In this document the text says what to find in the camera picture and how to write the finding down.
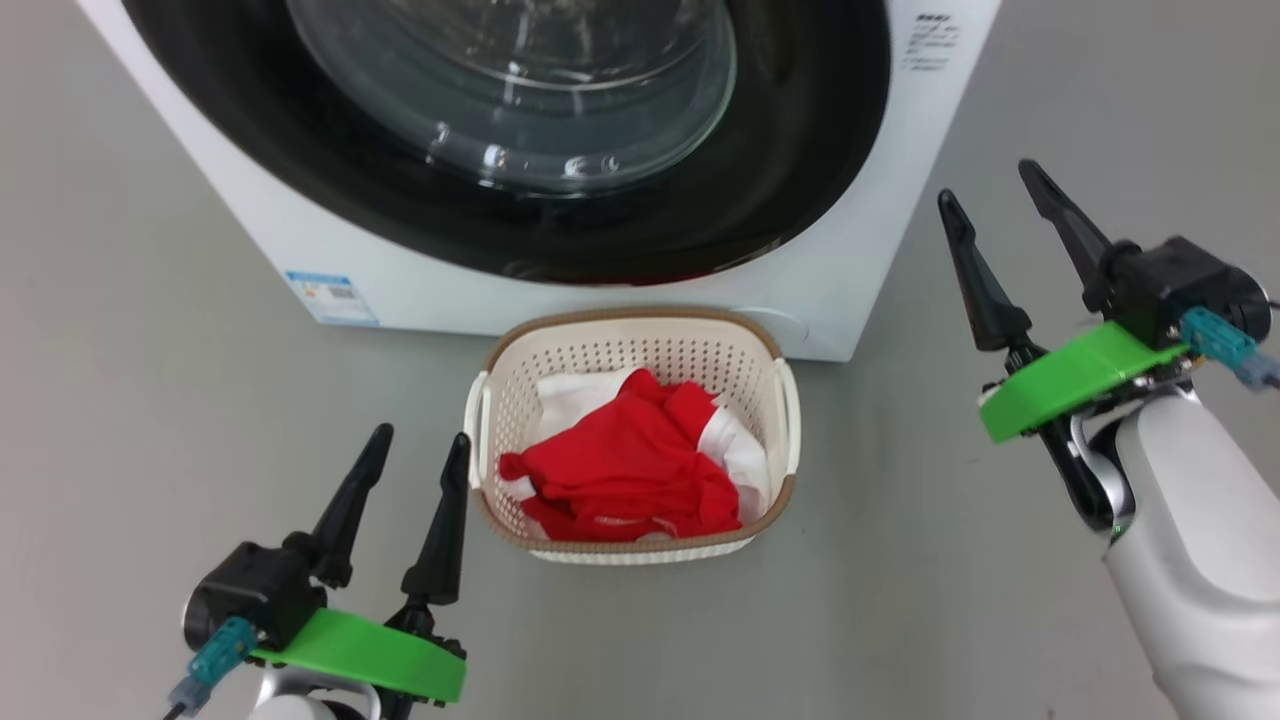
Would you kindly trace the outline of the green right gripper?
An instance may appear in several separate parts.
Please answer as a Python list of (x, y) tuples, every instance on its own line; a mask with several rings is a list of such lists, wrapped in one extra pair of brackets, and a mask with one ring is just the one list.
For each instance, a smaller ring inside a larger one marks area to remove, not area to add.
[[(1059, 233), (1082, 282), (1089, 313), (1106, 313), (1108, 282), (1105, 260), (1111, 241), (1033, 159), (1021, 159), (1018, 173), (1039, 217)], [(1007, 378), (984, 392), (979, 418), (997, 445), (1037, 430), (1056, 418), (1084, 407), (1139, 375), (1171, 366), (1189, 352), (1176, 342), (1152, 348), (1116, 322), (1105, 322), (1055, 351), (1029, 342), (1027, 313), (1012, 304), (977, 246), (977, 231), (951, 190), (937, 196), (940, 219), (975, 348), (1009, 350)]]

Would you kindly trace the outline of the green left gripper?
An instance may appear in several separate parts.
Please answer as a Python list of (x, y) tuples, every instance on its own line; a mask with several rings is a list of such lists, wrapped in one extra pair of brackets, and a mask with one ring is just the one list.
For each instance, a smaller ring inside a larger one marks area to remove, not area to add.
[[(379, 424), (310, 533), (292, 532), (283, 548), (300, 553), (321, 585), (352, 578), (351, 552), (371, 489), (381, 478), (394, 427)], [(440, 477), (440, 498), (401, 592), (410, 605), (445, 606), (460, 598), (471, 441), (460, 432)], [(251, 657), (284, 664), (447, 705), (461, 700), (466, 661), (428, 639), (334, 609), (319, 609), (284, 650), (256, 647)]]

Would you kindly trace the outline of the red and white garment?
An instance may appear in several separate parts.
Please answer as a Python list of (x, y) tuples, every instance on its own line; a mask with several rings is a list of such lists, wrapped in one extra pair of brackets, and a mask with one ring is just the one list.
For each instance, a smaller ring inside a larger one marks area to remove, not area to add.
[(769, 509), (760, 441), (717, 395), (643, 366), (536, 383), (538, 441), (498, 484), (556, 542), (635, 543), (735, 532)]

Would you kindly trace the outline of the black round washer door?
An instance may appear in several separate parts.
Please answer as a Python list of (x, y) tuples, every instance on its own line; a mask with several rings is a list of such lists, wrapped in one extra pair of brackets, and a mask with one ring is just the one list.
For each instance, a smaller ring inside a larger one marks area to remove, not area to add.
[(429, 161), (314, 60), (285, 0), (123, 0), (151, 54), (241, 151), (424, 256), (521, 281), (658, 284), (790, 241), (852, 183), (890, 90), (883, 0), (722, 0), (733, 92), (682, 161), (605, 193), (489, 186)]

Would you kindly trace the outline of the white front-load washing machine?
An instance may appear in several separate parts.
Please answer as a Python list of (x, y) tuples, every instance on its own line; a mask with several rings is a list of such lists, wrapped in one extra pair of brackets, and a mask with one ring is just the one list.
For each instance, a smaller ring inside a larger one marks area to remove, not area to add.
[(890, 90), (852, 183), (800, 234), (749, 261), (658, 284), (558, 284), (457, 266), (384, 240), (294, 191), (241, 151), (169, 77), (123, 0), (77, 0), (282, 279), (346, 275), (380, 328), (499, 336), (599, 307), (773, 307), (809, 325), (800, 359), (858, 346), (1002, 0), (883, 0)]

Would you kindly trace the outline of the cream laundry basket brown rim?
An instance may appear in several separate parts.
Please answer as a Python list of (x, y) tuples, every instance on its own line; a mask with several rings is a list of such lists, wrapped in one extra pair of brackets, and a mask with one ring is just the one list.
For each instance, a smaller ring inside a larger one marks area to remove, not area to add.
[[(731, 407), (762, 443), (769, 489), (762, 519), (731, 533), (637, 543), (556, 542), (538, 536), (499, 487), (498, 460), (529, 447), (543, 418), (536, 383), (556, 373), (644, 366), (659, 380), (692, 380)], [(471, 439), (468, 483), (480, 514), (508, 544), (548, 561), (585, 566), (653, 566), (733, 553), (787, 507), (803, 448), (797, 382), (769, 333), (713, 307), (616, 307), (544, 316), (495, 343), (468, 389), (463, 432)]]

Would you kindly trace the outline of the blue energy label sticker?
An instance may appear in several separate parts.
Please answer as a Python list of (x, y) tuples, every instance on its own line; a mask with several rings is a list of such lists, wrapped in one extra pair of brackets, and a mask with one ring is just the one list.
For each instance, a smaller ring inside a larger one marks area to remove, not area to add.
[(317, 323), (378, 328), (381, 323), (346, 275), (285, 272), (287, 284)]

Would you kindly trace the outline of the round white filter cover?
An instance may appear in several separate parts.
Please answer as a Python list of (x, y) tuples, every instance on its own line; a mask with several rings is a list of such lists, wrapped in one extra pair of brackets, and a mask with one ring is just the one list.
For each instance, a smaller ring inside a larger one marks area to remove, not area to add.
[(773, 307), (733, 307), (732, 313), (756, 323), (786, 357), (800, 357), (809, 336), (803, 319)]

